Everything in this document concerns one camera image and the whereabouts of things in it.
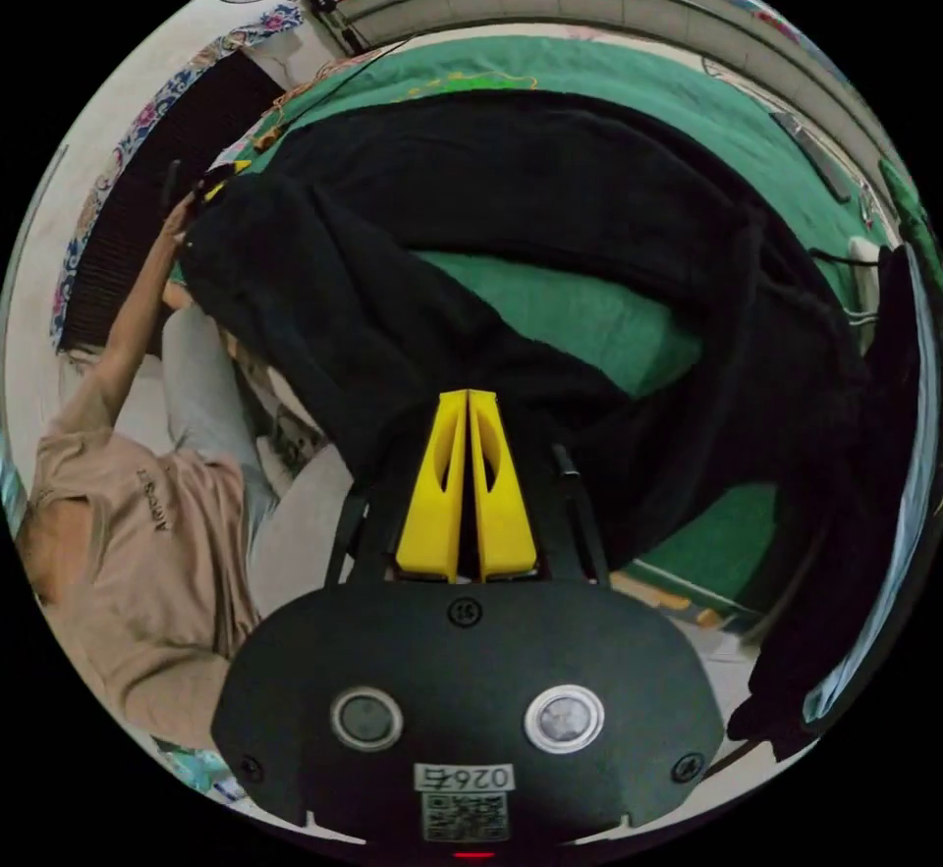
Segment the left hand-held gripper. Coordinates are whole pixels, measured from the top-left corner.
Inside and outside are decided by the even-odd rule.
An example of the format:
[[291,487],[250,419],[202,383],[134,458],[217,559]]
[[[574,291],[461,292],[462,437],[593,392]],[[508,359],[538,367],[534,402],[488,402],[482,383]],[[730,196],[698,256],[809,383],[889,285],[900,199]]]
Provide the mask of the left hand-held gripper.
[[196,203],[194,204],[194,215],[189,226],[202,214],[215,196],[225,188],[230,180],[230,175],[238,175],[250,165],[250,160],[234,160],[223,165],[223,173],[213,173],[211,176],[207,175],[199,180],[192,189],[196,196]]

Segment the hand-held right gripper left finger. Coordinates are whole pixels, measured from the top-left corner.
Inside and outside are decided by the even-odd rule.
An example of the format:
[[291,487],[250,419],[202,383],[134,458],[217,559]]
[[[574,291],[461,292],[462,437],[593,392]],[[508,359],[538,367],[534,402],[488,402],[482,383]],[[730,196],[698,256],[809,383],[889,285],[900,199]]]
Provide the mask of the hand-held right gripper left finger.
[[439,396],[396,549],[396,567],[407,577],[444,582],[457,579],[468,396],[466,390]]

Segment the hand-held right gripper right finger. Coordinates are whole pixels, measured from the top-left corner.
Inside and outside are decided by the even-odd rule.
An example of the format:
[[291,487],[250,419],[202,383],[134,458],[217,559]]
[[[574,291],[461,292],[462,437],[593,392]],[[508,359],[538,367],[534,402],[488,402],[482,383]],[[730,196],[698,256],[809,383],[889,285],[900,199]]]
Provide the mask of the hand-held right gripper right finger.
[[531,574],[537,549],[497,397],[470,390],[468,410],[480,577]]

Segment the person's left hand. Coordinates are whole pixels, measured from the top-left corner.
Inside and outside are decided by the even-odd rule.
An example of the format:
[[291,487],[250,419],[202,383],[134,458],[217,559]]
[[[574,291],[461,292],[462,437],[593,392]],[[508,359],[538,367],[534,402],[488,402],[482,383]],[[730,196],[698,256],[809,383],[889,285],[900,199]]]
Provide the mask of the person's left hand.
[[172,247],[179,247],[183,241],[189,223],[194,215],[196,196],[188,192],[171,209],[162,225],[159,238]]

